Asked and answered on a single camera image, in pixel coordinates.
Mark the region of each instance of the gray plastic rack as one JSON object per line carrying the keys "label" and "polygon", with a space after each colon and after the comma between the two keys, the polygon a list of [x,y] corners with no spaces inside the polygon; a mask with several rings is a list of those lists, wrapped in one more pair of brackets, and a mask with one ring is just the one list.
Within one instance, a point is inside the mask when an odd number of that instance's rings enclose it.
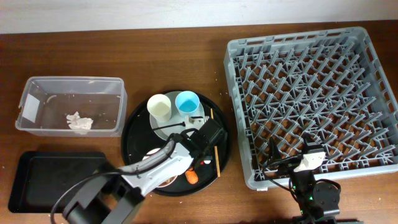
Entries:
{"label": "gray plastic rack", "polygon": [[365,29],[232,40],[224,66],[250,189],[275,186],[262,173],[270,136],[282,157],[300,152],[304,132],[321,141],[317,179],[398,170],[398,106]]}

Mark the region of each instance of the wood grain tabletop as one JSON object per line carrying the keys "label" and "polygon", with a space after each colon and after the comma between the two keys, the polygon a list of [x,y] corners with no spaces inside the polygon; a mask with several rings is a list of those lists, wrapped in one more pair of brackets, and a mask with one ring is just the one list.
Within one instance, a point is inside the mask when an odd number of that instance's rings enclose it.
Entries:
{"label": "wood grain tabletop", "polygon": [[[124,165],[120,138],[45,138],[18,131],[18,104],[32,76],[120,77],[128,95],[127,116],[151,95],[173,89],[196,91],[223,110],[233,127],[233,148],[221,177],[185,197],[150,194],[134,223],[281,223],[299,215],[288,192],[257,192],[244,183],[232,102],[226,94],[226,44],[245,37],[353,26],[368,30],[397,98],[398,21],[0,35],[0,223],[49,223],[48,214],[11,213],[7,208],[23,152],[102,151],[116,167]],[[338,182],[338,219],[397,222],[398,173]],[[59,215],[57,221],[66,223]]]}

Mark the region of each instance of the white wall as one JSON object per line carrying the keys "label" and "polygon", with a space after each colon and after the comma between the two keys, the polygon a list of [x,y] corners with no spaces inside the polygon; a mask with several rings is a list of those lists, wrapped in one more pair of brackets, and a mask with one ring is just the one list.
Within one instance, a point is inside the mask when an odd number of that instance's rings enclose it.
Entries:
{"label": "white wall", "polygon": [[0,33],[398,19],[397,0],[0,0]]}

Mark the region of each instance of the plastic crate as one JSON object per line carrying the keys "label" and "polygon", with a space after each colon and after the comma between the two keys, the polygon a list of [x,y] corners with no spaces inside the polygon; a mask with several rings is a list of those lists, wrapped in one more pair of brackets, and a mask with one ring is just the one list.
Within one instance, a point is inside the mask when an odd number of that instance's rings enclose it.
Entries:
{"label": "plastic crate", "polygon": [[[127,93],[121,78],[31,77],[21,96],[15,127],[38,136],[119,137]],[[90,130],[70,129],[67,115],[93,119]]]}
{"label": "plastic crate", "polygon": [[398,170],[397,102],[365,29],[232,40],[224,66],[250,189],[275,186],[262,173],[270,136],[282,157],[300,152],[303,132],[324,143],[317,179]]}

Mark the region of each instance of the round black tray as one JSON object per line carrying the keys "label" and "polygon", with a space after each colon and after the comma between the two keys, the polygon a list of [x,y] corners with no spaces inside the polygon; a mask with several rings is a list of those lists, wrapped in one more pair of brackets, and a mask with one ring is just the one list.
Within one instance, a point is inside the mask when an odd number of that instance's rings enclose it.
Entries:
{"label": "round black tray", "polygon": [[[214,119],[222,124],[228,136],[225,141],[218,144],[218,157],[220,170],[222,171],[231,154],[231,132],[224,114],[208,98],[200,95],[200,102],[205,110],[205,115],[210,116],[210,108],[213,109]],[[142,102],[127,119],[121,138],[121,154],[125,165],[130,165],[142,160],[152,149],[162,147],[165,141],[159,138],[149,124],[149,112],[146,108],[147,100]],[[199,177],[196,184],[189,184],[185,175],[178,176],[169,186],[154,189],[153,192],[165,196],[184,196],[198,192],[209,186],[217,179],[214,150],[211,150],[213,160],[208,165],[201,165],[195,169]]]}

